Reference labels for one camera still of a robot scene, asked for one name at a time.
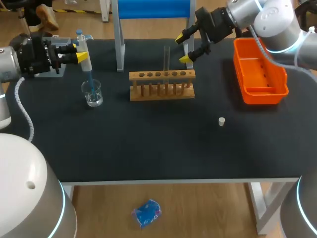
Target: white bottle cap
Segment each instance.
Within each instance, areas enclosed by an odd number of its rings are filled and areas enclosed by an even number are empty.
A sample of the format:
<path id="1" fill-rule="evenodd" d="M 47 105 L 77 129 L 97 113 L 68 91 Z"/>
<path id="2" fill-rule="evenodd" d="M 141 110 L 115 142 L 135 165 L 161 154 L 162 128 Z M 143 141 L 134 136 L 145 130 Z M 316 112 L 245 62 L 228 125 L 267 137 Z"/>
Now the white bottle cap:
<path id="1" fill-rule="evenodd" d="M 226 121 L 225 118 L 219 118 L 218 119 L 218 123 L 219 123 L 220 126 L 223 126 L 225 121 Z"/>

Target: black tabletop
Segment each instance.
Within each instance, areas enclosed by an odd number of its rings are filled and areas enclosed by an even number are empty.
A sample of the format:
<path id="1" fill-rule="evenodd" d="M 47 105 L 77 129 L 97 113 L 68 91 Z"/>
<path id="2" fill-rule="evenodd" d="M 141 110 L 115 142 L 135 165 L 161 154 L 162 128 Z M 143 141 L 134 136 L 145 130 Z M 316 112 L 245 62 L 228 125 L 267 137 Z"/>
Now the black tabletop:
<path id="1" fill-rule="evenodd" d="M 97 108 L 86 105 L 78 65 L 68 65 L 63 78 L 21 85 L 33 143 L 62 182 L 284 178 L 317 166 L 317 84 L 289 71 L 290 93 L 279 105 L 245 105 L 231 39 L 195 63 L 195 99 L 130 102 L 128 72 L 162 70 L 164 45 L 171 47 L 170 69 L 184 69 L 183 49 L 173 40 L 126 40 L 124 73 L 116 72 L 112 40 L 88 41 L 104 97 Z M 12 123 L 4 132 L 27 138 L 13 87 Z"/>

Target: orange plastic basket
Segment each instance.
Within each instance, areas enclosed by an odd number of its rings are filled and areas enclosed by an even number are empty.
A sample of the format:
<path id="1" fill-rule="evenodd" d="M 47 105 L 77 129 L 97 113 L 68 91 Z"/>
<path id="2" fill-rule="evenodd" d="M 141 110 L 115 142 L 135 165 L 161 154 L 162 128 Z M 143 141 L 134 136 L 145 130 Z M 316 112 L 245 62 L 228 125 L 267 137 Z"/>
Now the orange plastic basket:
<path id="1" fill-rule="evenodd" d="M 285 69 L 270 63 L 253 38 L 235 39 L 233 44 L 234 67 L 246 104 L 278 104 L 288 95 Z"/>

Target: person's leg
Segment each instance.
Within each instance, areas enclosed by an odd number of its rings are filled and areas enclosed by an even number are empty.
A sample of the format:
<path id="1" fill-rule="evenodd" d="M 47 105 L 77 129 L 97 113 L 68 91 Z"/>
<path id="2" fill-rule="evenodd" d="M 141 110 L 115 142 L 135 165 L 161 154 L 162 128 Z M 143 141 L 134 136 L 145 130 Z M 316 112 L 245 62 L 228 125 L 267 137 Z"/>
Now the person's leg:
<path id="1" fill-rule="evenodd" d="M 42 23 L 51 30 L 58 30 L 58 23 L 53 11 L 53 0 L 40 0 L 41 4 L 36 8 L 36 14 Z"/>
<path id="2" fill-rule="evenodd" d="M 24 8 L 24 16 L 26 23 L 31 32 L 38 31 L 43 27 L 40 18 L 36 15 L 35 9 L 38 6 L 37 2 Z"/>

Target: blue plastic bag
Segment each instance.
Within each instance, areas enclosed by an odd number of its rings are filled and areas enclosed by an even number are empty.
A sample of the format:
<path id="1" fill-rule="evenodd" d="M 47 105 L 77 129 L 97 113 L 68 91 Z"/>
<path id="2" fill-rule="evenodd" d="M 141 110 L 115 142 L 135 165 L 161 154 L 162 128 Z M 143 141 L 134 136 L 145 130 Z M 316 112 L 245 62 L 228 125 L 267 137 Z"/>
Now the blue plastic bag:
<path id="1" fill-rule="evenodd" d="M 151 199 L 143 206 L 138 209 L 133 209 L 132 211 L 132 216 L 136 219 L 141 228 L 151 224 L 161 214 L 160 205 Z"/>

